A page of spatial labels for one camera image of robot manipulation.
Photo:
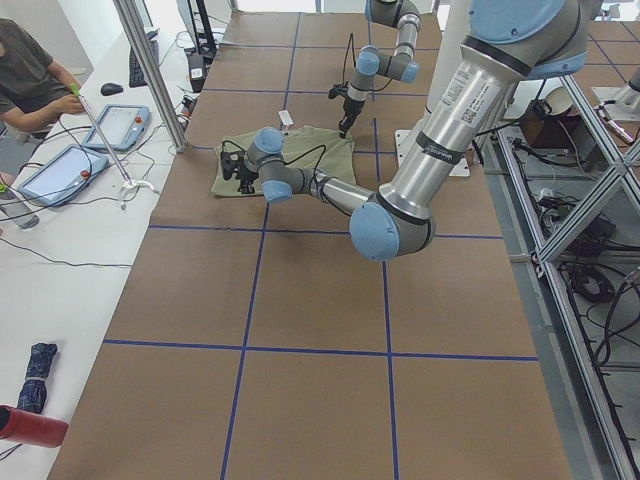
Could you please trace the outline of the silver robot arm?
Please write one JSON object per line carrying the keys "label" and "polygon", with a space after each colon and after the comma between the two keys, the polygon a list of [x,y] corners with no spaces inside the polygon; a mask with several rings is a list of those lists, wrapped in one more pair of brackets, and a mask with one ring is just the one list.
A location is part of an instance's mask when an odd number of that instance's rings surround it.
{"label": "silver robot arm", "polygon": [[419,72],[414,60],[421,16],[412,1],[366,1],[365,16],[369,23],[376,23],[397,31],[392,53],[374,45],[365,45],[355,55],[355,41],[350,35],[343,60],[342,81],[328,92],[329,99],[343,98],[343,117],[339,121],[339,136],[345,138],[357,117],[361,114],[368,94],[375,91],[376,76],[388,81],[413,83]]}
{"label": "silver robot arm", "polygon": [[308,194],[347,213],[356,250],[386,261],[424,249],[435,226],[430,203],[463,158],[508,89],[524,80],[580,70],[596,1],[473,1],[462,14],[461,60],[393,179],[376,191],[348,184],[283,156],[284,136],[259,130],[252,143],[223,151],[225,180],[243,193],[260,190],[270,203]]}

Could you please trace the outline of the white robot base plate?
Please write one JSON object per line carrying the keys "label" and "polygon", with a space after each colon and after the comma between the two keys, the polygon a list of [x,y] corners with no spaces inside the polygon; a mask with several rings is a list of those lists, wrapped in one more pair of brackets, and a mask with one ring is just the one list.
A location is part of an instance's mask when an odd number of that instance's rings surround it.
{"label": "white robot base plate", "polygon": [[[403,162],[408,158],[409,152],[415,143],[416,136],[417,132],[414,132],[411,129],[400,129],[395,131],[394,139],[398,167],[401,167]],[[444,162],[451,166],[449,171],[449,175],[451,177],[470,176],[470,169],[464,153],[449,155],[444,159]]]}

